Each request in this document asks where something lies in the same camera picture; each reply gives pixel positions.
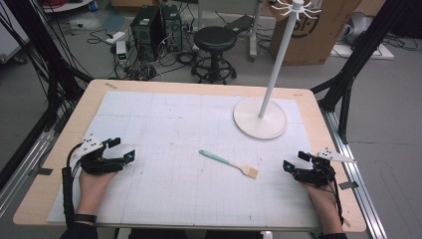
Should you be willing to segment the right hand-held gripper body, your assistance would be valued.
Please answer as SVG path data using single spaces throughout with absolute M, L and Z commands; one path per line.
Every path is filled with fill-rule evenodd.
M 313 155 L 313 159 L 310 161 L 313 165 L 312 169 L 295 167 L 293 178 L 298 182 L 313 184 L 317 187 L 328 185 L 335 179 L 335 171 L 330 164 L 332 161 L 356 163 L 354 158 L 344 156 L 326 147 L 323 151 Z

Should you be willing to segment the white hook rack stand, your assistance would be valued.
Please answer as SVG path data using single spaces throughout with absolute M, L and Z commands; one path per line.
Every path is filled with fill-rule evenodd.
M 311 13 L 319 13 L 319 10 L 310 10 L 311 4 L 305 4 L 304 0 L 292 0 L 292 3 L 281 0 L 278 2 L 280 7 L 275 9 L 284 10 L 283 16 L 288 16 L 288 23 L 265 95 L 262 98 L 244 98 L 233 109 L 233 119 L 238 129 L 256 139 L 274 139 L 286 131 L 287 115 L 278 104 L 271 101 L 272 92 L 300 15 L 311 19 Z

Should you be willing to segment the teal-handled spatula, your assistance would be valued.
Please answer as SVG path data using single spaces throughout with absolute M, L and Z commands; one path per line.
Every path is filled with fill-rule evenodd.
M 225 158 L 223 158 L 221 156 L 218 156 L 218 155 L 216 155 L 216 154 L 214 154 L 212 152 L 209 152 L 207 150 L 204 150 L 204 149 L 200 149 L 199 150 L 199 153 L 202 154 L 202 155 L 204 155 L 204 156 L 206 156 L 206 157 L 209 157 L 211 159 L 214 159 L 214 160 L 217 160 L 219 162 L 225 163 L 227 165 L 233 166 L 233 167 L 239 169 L 244 175 L 247 175 L 247 176 L 249 176 L 251 178 L 256 179 L 258 177 L 259 170 L 256 169 L 256 168 L 254 168 L 254 167 L 252 167 L 252 166 L 249 166 L 249 165 L 240 165 L 240 164 L 237 164 L 235 162 L 231 162 L 231 161 L 229 161 L 229 160 L 227 160 L 227 159 L 225 159 Z

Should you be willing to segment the person's right hand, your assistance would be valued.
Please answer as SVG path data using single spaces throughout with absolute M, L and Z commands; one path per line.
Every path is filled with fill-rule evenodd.
M 324 185 L 316 187 L 314 185 L 303 183 L 302 187 L 309 194 L 309 197 L 316 208 L 316 213 L 319 216 L 336 214 L 336 200 L 330 186 Z

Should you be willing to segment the person's left hand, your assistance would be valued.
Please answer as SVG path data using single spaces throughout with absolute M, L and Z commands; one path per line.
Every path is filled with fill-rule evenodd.
M 107 186 L 115 176 L 116 172 L 93 175 L 83 170 L 79 177 L 81 199 L 77 213 L 96 215 Z

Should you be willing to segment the white grid mat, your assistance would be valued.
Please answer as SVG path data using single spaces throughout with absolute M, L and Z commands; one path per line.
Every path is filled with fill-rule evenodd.
M 119 137 L 105 157 L 135 150 L 135 160 L 110 183 L 98 222 L 129 226 L 306 230 L 318 225 L 308 194 L 283 170 L 306 168 L 311 146 L 297 101 L 278 99 L 286 131 L 258 140 L 234 123 L 238 96 L 110 91 L 88 132 Z M 207 150 L 259 170 L 256 179 L 199 153 Z

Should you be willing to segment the small white display device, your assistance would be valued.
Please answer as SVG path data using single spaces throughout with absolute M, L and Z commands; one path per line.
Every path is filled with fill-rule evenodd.
M 125 67 L 127 63 L 127 47 L 125 41 L 117 41 L 115 44 L 115 53 L 118 59 L 118 63 Z

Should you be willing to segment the person's dark lap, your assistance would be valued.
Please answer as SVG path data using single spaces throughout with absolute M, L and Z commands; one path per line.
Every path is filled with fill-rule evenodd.
M 189 239 L 185 230 L 132 229 L 128 239 Z M 263 239 L 260 231 L 208 230 L 204 239 Z

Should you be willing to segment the white power strip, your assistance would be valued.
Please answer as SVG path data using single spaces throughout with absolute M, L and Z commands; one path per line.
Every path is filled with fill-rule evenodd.
M 119 39 L 121 39 L 124 35 L 125 35 L 125 33 L 124 33 L 124 32 L 117 32 L 117 33 L 113 34 L 111 38 L 108 38 L 108 39 L 106 39 L 105 41 L 106 41 L 108 44 L 113 44 L 113 43 L 115 43 L 116 41 L 118 41 Z

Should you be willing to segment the brown cardboard box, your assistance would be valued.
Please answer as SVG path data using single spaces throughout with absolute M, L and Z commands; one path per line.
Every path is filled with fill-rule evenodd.
M 310 16 L 296 22 L 283 64 L 324 64 L 343 27 L 362 0 L 304 0 Z

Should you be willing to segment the large black computer tower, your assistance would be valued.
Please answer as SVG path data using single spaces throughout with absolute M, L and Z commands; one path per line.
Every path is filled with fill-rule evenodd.
M 138 57 L 150 62 L 156 61 L 158 46 L 164 39 L 160 7 L 142 6 L 130 24 L 130 29 Z

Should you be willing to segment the white flat board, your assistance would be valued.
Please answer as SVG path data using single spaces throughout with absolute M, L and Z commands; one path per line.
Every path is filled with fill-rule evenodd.
M 339 44 L 335 44 L 334 47 L 332 48 L 330 55 L 332 57 L 340 57 L 340 58 L 345 58 L 348 59 L 351 54 L 353 53 L 353 50 L 351 49 L 351 47 L 349 45 L 343 44 L 343 43 L 339 43 Z M 380 44 L 372 53 L 371 60 L 393 60 L 394 59 L 394 55 L 383 45 Z

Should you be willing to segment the slim black computer tower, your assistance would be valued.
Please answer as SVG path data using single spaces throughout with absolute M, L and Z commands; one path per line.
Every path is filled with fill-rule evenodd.
M 161 14 L 163 19 L 166 45 L 171 52 L 182 50 L 181 18 L 175 5 L 162 5 Z

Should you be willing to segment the white round table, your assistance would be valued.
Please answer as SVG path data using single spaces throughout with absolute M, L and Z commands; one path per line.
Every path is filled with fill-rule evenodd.
M 50 2 L 43 3 L 42 8 L 46 13 L 59 13 L 70 10 L 75 10 L 81 7 L 88 6 L 93 0 L 51 0 Z

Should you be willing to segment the aluminium rail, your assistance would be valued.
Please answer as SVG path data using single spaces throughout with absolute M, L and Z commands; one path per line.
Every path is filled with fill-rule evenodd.
M 321 111 L 330 132 L 336 151 L 348 157 L 353 157 L 349 145 L 342 141 L 339 129 L 339 120 L 335 113 Z M 364 180 L 359 171 L 358 165 L 354 162 L 344 162 L 342 167 L 349 182 L 356 182 L 357 186 L 352 189 L 356 202 L 359 205 L 361 215 L 364 218 L 366 229 L 372 239 L 388 239 L 381 220 L 376 212 L 374 204 L 370 198 Z
M 19 150 L 18 156 L 21 161 L 0 190 L 0 218 L 4 216 L 10 205 L 13 204 L 25 181 L 37 171 L 36 165 L 46 155 L 54 139 L 55 131 L 53 129 L 49 131 L 42 130 L 39 134 L 32 136 L 24 148 Z

